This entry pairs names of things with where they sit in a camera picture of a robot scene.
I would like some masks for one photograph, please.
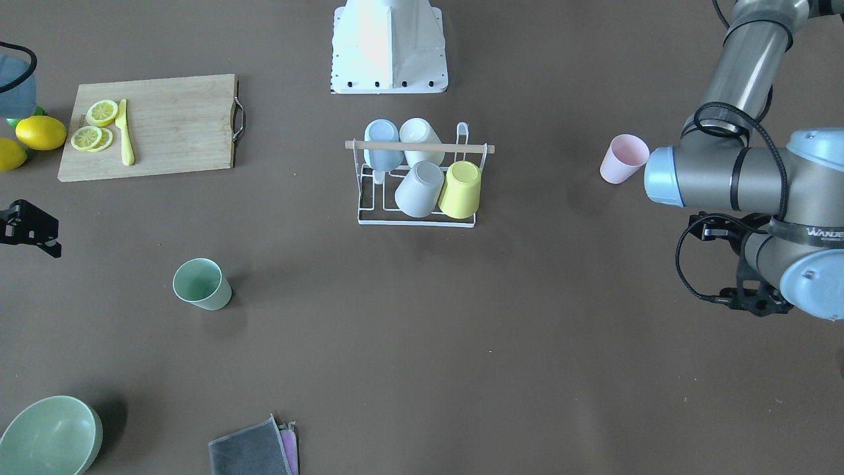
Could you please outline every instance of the yellow knife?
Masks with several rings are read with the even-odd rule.
[[[123,165],[132,165],[135,162],[135,152],[132,150],[132,141],[129,139],[129,125],[126,122],[126,99],[121,99],[117,105],[117,118],[114,124],[120,129],[120,157]]]

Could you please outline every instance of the white wire rack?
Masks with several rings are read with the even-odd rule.
[[[474,227],[477,213],[471,217],[457,220],[450,218],[437,207],[434,212],[424,218],[412,218],[405,215],[397,206],[394,199],[395,191],[410,167],[403,162],[392,172],[385,174],[383,183],[376,183],[375,172],[358,157],[358,150],[419,150],[442,151],[453,153],[452,162],[467,160],[467,155],[480,155],[480,159],[471,160],[478,165],[481,175],[484,173],[486,156],[495,153],[495,146],[489,144],[470,145],[469,126],[465,122],[457,124],[457,140],[450,144],[408,144],[402,142],[367,142],[362,140],[347,140],[346,149],[352,150],[354,157],[354,173],[358,180],[358,223],[383,226],[432,226],[432,227]],[[450,163],[443,163],[440,169],[445,172]]]

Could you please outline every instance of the green bowl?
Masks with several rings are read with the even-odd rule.
[[[100,417],[71,396],[27,407],[0,438],[0,475],[79,475],[102,443]]]

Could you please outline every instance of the wooden rod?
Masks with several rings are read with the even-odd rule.
[[[346,140],[346,150],[413,150],[420,152],[446,153],[484,153],[484,145],[458,144],[409,144],[406,142],[365,142],[364,140]],[[486,145],[486,153],[495,153],[495,145]]]

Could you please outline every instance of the cutting board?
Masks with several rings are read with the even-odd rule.
[[[232,168],[236,95],[234,74],[80,85],[58,179],[78,182]],[[114,123],[107,126],[114,133],[107,149],[88,152],[70,145],[73,133],[88,125],[89,107],[104,99],[127,100],[134,165],[123,165],[121,132]]]

